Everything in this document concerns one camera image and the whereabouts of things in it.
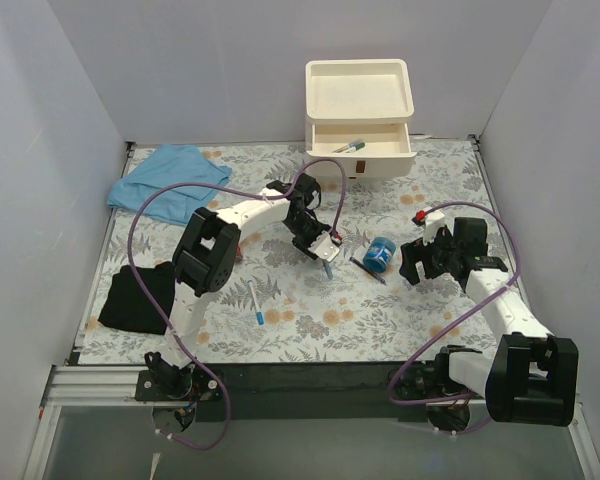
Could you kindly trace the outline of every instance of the blue towel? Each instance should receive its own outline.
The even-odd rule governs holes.
[[[202,182],[225,186],[231,169],[218,167],[194,145],[162,145],[129,175],[116,182],[107,204],[137,212],[144,201],[174,183]],[[151,218],[186,225],[196,209],[205,207],[218,193],[205,187],[182,187],[163,193],[144,211]]]

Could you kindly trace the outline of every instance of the white drawer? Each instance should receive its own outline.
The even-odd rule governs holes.
[[[368,125],[306,124],[308,160],[337,158],[349,178],[390,179],[407,175],[415,163],[406,123]],[[334,150],[360,139],[364,148],[352,153]],[[309,167],[308,173],[318,178],[339,178],[340,171],[332,163]]]

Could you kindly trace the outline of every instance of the pen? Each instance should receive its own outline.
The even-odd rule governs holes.
[[[251,298],[253,298],[253,306],[256,309],[256,318],[258,319],[258,325],[264,325],[264,317],[260,311],[260,305],[258,304],[258,297],[256,296],[256,289],[253,286],[253,280],[247,280],[249,285],[249,291],[251,292]]]
[[[338,153],[353,153],[353,152],[357,152],[361,148],[364,148],[364,142],[356,143],[353,147],[349,147],[346,150],[343,150],[342,152],[338,152]]]
[[[342,153],[342,152],[344,152],[345,150],[348,150],[348,149],[349,149],[349,148],[351,148],[351,147],[355,147],[355,146],[356,146],[357,144],[359,144],[359,143],[362,143],[362,146],[364,146],[364,142],[363,142],[361,139],[358,139],[358,140],[354,140],[354,141],[353,141],[353,142],[351,142],[351,143],[347,143],[347,144],[346,144],[345,146],[343,146],[343,147],[336,148],[336,149],[333,151],[333,153]]]
[[[333,280],[333,271],[331,270],[331,265],[329,265],[329,262],[323,260],[322,265],[324,266],[324,271],[327,272],[327,277],[329,277],[329,280]]]
[[[357,265],[358,267],[360,267],[361,269],[363,269],[365,272],[367,272],[369,275],[371,275],[373,278],[375,278],[376,280],[378,280],[381,284],[386,285],[387,281],[382,278],[380,275],[378,275],[376,272],[373,272],[371,270],[369,270],[363,263],[359,262],[358,260],[356,260],[353,257],[349,257],[349,261],[354,263],[355,265]]]

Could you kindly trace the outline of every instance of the gray leaf pattern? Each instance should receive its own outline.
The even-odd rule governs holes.
[[[291,244],[282,225],[262,229],[242,243],[244,260],[234,266],[229,282],[211,303],[204,326],[192,345],[208,362],[317,362],[404,360],[431,335],[440,331],[471,302],[449,277],[422,280],[411,287],[400,277],[400,251],[396,252],[382,285],[349,262],[362,259],[376,236],[396,245],[412,241],[421,231],[410,219],[418,210],[450,200],[489,206],[480,169],[471,144],[459,140],[413,140],[418,151],[409,175],[383,182],[349,182],[338,223],[342,253],[333,262],[329,281],[318,261],[312,261]],[[229,187],[258,192],[271,180],[289,181],[305,161],[302,144],[263,144],[203,147],[205,157],[231,166]],[[144,161],[153,149],[137,148],[127,172]],[[338,205],[339,187],[322,183],[320,221],[330,223]],[[211,209],[240,200],[218,194]],[[491,253],[506,258],[495,222],[486,214],[457,208],[452,215],[487,218]],[[156,335],[121,332],[97,322],[107,298],[111,277],[127,264],[126,242],[133,215],[114,212],[105,263],[85,325],[81,364],[142,364],[143,355],[161,342]],[[138,266],[152,267],[169,260],[183,228],[147,217],[140,219],[133,240]],[[247,280],[256,284],[265,325],[258,326]],[[481,315],[475,315],[423,355],[431,359],[448,343],[460,343],[488,354],[495,341]]]

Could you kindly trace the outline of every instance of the white wall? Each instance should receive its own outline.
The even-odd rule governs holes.
[[[403,58],[413,133],[480,133],[550,0],[49,0],[125,140],[304,138],[309,60]]]
[[[580,349],[600,455],[600,0],[554,0],[482,137],[538,318]]]
[[[0,479],[71,349],[124,143],[45,0],[0,0]]]

